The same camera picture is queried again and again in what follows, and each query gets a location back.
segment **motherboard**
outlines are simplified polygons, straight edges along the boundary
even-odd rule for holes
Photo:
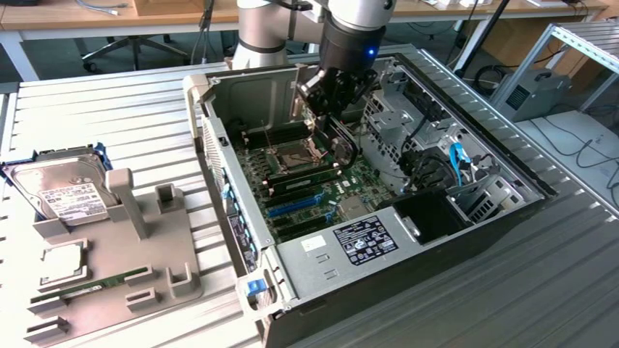
[[[374,212],[395,196],[363,157],[339,168],[318,137],[235,151],[279,243]]]

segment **warning label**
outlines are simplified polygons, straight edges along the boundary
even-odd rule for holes
[[[41,191],[40,196],[62,221],[106,212],[106,204],[94,183]]]
[[[355,266],[398,249],[376,215],[334,231]]]

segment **floor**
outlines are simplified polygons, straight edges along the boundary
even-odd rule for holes
[[[415,25],[406,23],[394,23],[387,26],[387,34],[383,40],[383,45],[390,44],[412,44],[419,49],[427,49],[439,60],[446,62],[450,57],[452,61],[460,51],[459,47],[454,47],[456,32],[451,29],[452,22],[430,22]],[[236,44],[236,33],[222,32],[211,33],[211,35],[222,35],[223,47],[228,54],[232,54],[232,49]],[[191,54],[198,33],[174,34],[172,46]],[[152,40],[163,42],[163,36],[154,37]],[[107,44],[106,38],[86,38],[87,48],[90,50],[99,49]],[[72,39],[59,40],[37,40],[25,41],[24,48],[37,70],[39,76],[43,80],[55,78],[71,78],[76,76],[92,75],[83,68],[79,50],[76,43]],[[288,43],[288,54],[302,53],[304,51],[304,44],[299,42]],[[207,45],[207,58],[212,62],[215,52]],[[199,47],[196,51],[196,61],[203,55],[203,48]],[[120,73],[132,70],[132,53],[130,48],[119,49],[111,52],[106,57],[95,59],[98,72],[96,73]],[[162,67],[174,67],[183,64],[183,59],[174,57],[168,53],[160,52],[150,47],[143,47],[140,54],[140,65],[143,69],[155,69]],[[498,60],[480,51],[475,56],[475,60],[467,70],[466,79],[471,81],[475,72],[484,65],[498,64]],[[0,83],[15,82],[20,80],[20,76],[12,67],[9,58],[0,48]],[[599,83],[603,81],[603,76],[599,77]],[[579,95],[566,96],[564,103],[570,105],[579,105],[584,101],[591,91],[586,91]],[[596,109],[596,119],[619,134],[619,83],[615,83],[596,103],[595,106],[611,105]]]

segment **office chair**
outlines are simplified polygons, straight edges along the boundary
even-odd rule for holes
[[[155,49],[159,49],[160,51],[172,53],[180,57],[183,57],[183,64],[188,65],[190,64],[190,56],[187,53],[184,53],[180,49],[176,49],[172,46],[168,46],[171,40],[171,36],[168,34],[164,34],[164,43],[159,43],[155,41],[151,41],[148,38],[154,37],[155,35],[140,35],[140,36],[127,36],[126,38],[122,38],[120,40],[115,40],[115,37],[107,37],[107,45],[103,46],[100,49],[98,49],[95,52],[91,52],[86,54],[82,57],[83,61],[83,66],[84,69],[90,72],[94,73],[98,70],[98,64],[95,62],[91,62],[92,59],[99,58],[104,56],[107,53],[116,51],[118,49],[122,49],[126,46],[132,47],[132,53],[134,53],[134,70],[139,70],[139,53],[140,51],[140,46],[148,46]]]

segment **hard drive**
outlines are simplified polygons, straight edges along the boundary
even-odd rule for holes
[[[104,147],[33,153],[27,159],[0,163],[0,174],[13,185],[43,220],[59,218],[67,226],[107,218],[118,197],[106,189],[111,169]]]

